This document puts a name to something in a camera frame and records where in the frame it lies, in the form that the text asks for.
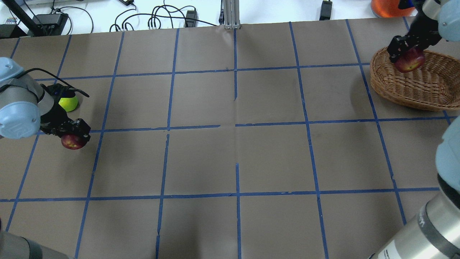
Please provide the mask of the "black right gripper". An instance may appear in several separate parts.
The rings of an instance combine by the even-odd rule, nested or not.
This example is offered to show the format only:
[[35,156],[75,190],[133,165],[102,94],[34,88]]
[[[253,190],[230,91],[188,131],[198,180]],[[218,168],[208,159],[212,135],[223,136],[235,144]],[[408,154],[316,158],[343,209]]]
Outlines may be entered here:
[[429,18],[420,11],[414,18],[408,33],[405,36],[396,35],[387,47],[387,53],[392,63],[414,46],[435,46],[442,39],[438,31],[438,21]]

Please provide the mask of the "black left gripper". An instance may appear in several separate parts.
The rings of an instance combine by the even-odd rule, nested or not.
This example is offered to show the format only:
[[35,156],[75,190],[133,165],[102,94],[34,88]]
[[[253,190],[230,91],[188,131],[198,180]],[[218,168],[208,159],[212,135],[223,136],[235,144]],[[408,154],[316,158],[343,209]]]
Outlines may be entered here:
[[47,135],[64,136],[75,135],[84,141],[90,141],[91,127],[78,118],[72,120],[63,108],[53,108],[41,116],[40,131]]

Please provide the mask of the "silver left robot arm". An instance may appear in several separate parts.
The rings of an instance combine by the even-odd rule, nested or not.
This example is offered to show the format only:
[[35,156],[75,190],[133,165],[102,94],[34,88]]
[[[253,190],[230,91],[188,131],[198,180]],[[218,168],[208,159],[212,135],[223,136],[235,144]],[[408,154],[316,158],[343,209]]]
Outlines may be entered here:
[[66,81],[46,86],[30,76],[13,59],[0,59],[0,132],[2,138],[22,139],[43,132],[63,137],[75,135],[85,143],[90,140],[90,126],[81,118],[70,119],[59,101],[67,93],[88,94]]

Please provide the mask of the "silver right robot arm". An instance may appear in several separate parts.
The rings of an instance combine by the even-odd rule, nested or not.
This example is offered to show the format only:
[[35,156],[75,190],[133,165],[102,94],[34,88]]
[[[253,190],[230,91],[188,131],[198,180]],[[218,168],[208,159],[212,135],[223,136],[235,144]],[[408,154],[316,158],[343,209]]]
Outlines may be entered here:
[[[459,109],[459,60],[429,51],[441,39],[459,41],[458,0],[401,0],[418,11],[409,31],[394,36],[370,62],[371,86],[381,97],[421,110]],[[435,164],[439,193],[372,259],[459,258],[459,118],[442,135]]]

